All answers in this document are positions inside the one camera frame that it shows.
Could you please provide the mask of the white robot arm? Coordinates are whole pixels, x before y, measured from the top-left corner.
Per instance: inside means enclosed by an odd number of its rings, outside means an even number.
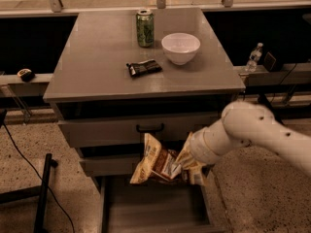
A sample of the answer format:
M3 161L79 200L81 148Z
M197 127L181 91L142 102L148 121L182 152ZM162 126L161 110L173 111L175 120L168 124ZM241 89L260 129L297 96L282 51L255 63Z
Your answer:
M176 162L184 170L216 164L231 150L259 146L278 154L311 176L311 137L277 122L265 106L229 103L208 127L190 133Z

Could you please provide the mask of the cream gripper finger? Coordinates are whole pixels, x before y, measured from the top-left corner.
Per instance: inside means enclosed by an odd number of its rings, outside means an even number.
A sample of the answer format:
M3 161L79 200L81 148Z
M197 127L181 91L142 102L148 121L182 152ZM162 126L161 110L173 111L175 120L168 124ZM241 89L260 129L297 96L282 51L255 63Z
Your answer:
M180 153L178 154L177 158L176 158L176 163L180 164L181 167L184 170L189 170L189 169L194 169L194 168L201 168L202 165L199 161L197 161L191 151L191 147L190 147L190 140L192 137L192 133L190 133L183 145L182 150L180 151Z
M207 185L207 176L203 173L203 166L192 165L190 167L183 167L182 168L182 179L187 184L192 185Z

